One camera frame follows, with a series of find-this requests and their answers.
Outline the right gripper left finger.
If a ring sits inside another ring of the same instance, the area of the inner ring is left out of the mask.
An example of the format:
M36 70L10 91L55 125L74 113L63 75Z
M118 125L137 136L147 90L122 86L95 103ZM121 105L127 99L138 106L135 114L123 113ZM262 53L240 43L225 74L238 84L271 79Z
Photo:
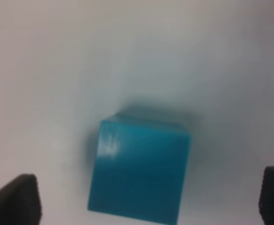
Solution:
M0 225L38 225L42 218L37 177L21 174L0 189Z

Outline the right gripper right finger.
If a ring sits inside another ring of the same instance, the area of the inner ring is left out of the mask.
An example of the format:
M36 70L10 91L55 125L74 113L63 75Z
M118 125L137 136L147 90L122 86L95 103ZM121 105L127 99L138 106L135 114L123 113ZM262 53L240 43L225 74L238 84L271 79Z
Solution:
M264 170L259 197L259 213L264 224L274 225L274 166Z

